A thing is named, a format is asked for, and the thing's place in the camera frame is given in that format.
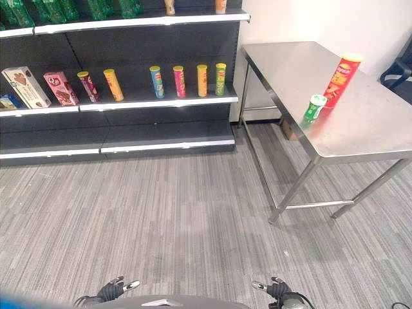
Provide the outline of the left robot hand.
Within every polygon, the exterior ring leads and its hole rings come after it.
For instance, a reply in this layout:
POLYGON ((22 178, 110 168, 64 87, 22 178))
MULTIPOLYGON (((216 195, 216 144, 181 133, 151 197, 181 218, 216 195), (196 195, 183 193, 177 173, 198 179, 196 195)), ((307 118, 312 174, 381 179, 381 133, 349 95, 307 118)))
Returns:
POLYGON ((133 290, 140 285, 139 280, 124 283, 124 276, 118 276, 105 284, 95 296, 84 295, 74 302, 74 307, 88 307, 118 299, 125 292, 133 290))

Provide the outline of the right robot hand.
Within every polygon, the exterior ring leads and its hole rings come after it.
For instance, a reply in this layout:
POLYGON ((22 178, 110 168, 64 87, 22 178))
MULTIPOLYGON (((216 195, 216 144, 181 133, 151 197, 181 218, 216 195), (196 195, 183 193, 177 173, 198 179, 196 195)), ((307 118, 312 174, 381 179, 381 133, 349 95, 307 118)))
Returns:
POLYGON ((292 292, 292 289, 281 279, 275 276, 271 277, 272 283, 267 285, 259 281, 253 281, 252 287, 256 290, 266 292, 272 298, 279 300, 286 293, 292 292))

